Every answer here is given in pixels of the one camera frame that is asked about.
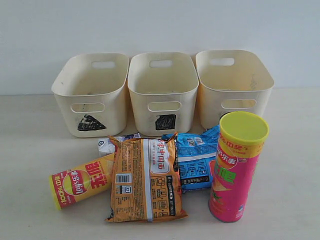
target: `white wall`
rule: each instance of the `white wall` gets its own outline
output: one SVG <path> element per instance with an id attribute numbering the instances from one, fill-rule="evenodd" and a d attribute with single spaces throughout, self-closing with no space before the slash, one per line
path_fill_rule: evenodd
<path id="1" fill-rule="evenodd" d="M 0 0 L 0 94 L 47 94 L 80 53 L 243 49 L 320 86 L 319 0 Z"/>

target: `black triangle label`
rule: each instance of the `black triangle label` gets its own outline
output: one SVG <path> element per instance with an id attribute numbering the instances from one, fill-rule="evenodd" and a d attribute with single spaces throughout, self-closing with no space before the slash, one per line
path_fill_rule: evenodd
<path id="1" fill-rule="evenodd" d="M 87 131 L 96 131 L 106 129 L 106 126 L 95 119 L 93 116 L 85 114 L 78 125 L 78 131 L 87 132 Z"/>

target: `snack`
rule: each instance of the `snack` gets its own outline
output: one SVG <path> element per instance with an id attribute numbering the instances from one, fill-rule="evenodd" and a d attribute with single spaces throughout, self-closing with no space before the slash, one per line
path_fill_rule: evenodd
<path id="1" fill-rule="evenodd" d="M 114 154 L 49 177 L 57 209 L 63 209 L 111 187 Z"/>
<path id="2" fill-rule="evenodd" d="M 220 221 L 238 221 L 244 213 L 256 165 L 268 136 L 258 115 L 234 111 L 220 120 L 209 209 Z"/>
<path id="3" fill-rule="evenodd" d="M 109 222 L 164 222 L 187 217 L 182 209 L 175 135 L 129 139 L 116 146 Z"/>
<path id="4" fill-rule="evenodd" d="M 167 140 L 172 134 L 163 135 Z M 213 161 L 219 137 L 219 125 L 204 133 L 178 133 L 177 153 L 182 191 L 210 188 L 213 181 Z"/>
<path id="5" fill-rule="evenodd" d="M 123 142 L 128 139 L 139 139 L 141 138 L 140 133 L 125 135 L 125 136 L 116 136 L 115 137 L 119 142 Z M 108 137 L 98 139 L 98 149 L 99 156 L 103 157 L 109 154 L 113 154 L 116 150 L 115 145 L 113 145 Z"/>

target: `white plastic basket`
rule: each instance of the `white plastic basket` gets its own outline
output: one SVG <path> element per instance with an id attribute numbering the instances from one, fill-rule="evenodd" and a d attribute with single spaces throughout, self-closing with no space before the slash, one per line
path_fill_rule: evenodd
<path id="1" fill-rule="evenodd" d="M 205 129 L 233 111 L 262 116 L 274 80 L 256 55 L 244 50 L 210 50 L 199 52 L 195 61 L 200 80 L 197 103 Z"/>
<path id="2" fill-rule="evenodd" d="M 51 90 L 71 134 L 104 137 L 126 127 L 128 68 L 119 53 L 81 54 L 66 63 Z"/>
<path id="3" fill-rule="evenodd" d="M 199 81 L 192 59 L 180 52 L 132 58 L 128 88 L 138 131 L 161 136 L 190 130 Z"/>

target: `blue snack bag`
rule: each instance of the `blue snack bag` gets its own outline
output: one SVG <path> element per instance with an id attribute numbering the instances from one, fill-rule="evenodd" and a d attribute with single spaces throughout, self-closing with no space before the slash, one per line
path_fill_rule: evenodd
<path id="1" fill-rule="evenodd" d="M 200 135 L 178 133 L 176 147 L 183 192 L 211 187 L 219 133 L 219 125 Z M 168 140 L 171 136 L 162 135 L 162 139 Z"/>

